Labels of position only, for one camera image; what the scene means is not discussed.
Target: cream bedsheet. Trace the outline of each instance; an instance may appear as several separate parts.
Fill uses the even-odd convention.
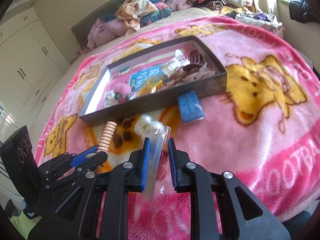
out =
[[[169,17],[156,21],[155,23],[152,23],[148,26],[145,26],[141,28],[137,33],[129,35],[129,36],[122,36],[119,37],[113,41],[110,41],[98,48],[95,48],[94,50],[90,51],[89,53],[85,55],[81,55],[72,65],[71,67],[67,70],[65,75],[59,80],[55,88],[52,90],[50,96],[48,97],[46,103],[44,104],[43,109],[41,110],[38,118],[32,125],[32,127],[29,129],[29,135],[31,139],[31,143],[34,147],[36,148],[39,138],[41,134],[44,131],[44,128],[47,125],[47,122],[50,118],[50,115],[52,111],[54,110],[56,104],[58,103],[63,91],[65,90],[66,86],[70,82],[70,80],[73,78],[73,76],[76,74],[76,71],[79,67],[79,65],[89,56],[103,52],[112,46],[116,45],[117,43],[124,41],[126,39],[129,39],[135,35],[139,35],[143,32],[166,26],[168,24],[177,22],[177,21],[182,21],[182,20],[187,20],[187,19],[193,19],[193,18],[199,18],[199,17],[206,17],[206,16],[212,16],[212,15],[217,15],[216,12],[210,11],[210,10],[204,10],[200,8],[189,8],[186,10],[182,11],[176,11],[173,12]]]

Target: blue card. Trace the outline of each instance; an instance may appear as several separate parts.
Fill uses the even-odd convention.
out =
[[[136,92],[140,89],[143,82],[151,76],[154,75],[163,75],[160,65],[156,65],[145,70],[141,70],[137,73],[134,73],[130,76],[129,86],[132,87],[132,92]]]

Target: pink fleece blanket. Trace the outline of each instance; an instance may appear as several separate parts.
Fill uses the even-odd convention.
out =
[[[276,215],[287,220],[320,195],[320,82],[285,41],[227,17],[177,22],[142,33],[86,59],[70,81],[39,141],[40,165],[65,151],[96,144],[102,126],[78,117],[99,73],[111,62],[149,46],[195,35],[228,72],[227,93],[201,99],[205,119],[180,123],[176,106],[150,113],[172,127],[177,149],[211,172],[232,171]],[[109,171],[141,148],[133,132],[138,116],[117,120],[105,167]],[[130,194],[129,239],[189,239],[189,194],[176,194],[168,163],[159,178],[155,212]]]

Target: pillow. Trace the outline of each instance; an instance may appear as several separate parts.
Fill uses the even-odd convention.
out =
[[[141,26],[149,25],[151,23],[154,23],[158,20],[161,20],[171,15],[171,10],[169,6],[166,5],[165,3],[158,2],[158,3],[155,3],[155,6],[158,8],[159,11],[143,16],[140,20]]]
[[[106,23],[111,22],[112,20],[116,19],[116,15],[115,14],[108,14],[108,15],[104,15],[100,17],[101,19],[103,19]]]

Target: blue gripper pad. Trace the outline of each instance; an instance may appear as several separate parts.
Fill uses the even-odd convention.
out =
[[[73,160],[72,160],[72,163],[70,163],[70,166],[73,168],[73,167],[77,167],[79,166],[80,164],[84,163],[87,158],[86,156],[90,153],[96,153],[98,150],[98,145],[95,145],[95,146],[92,146],[91,148],[85,150],[84,152],[80,153],[77,157],[75,157]]]

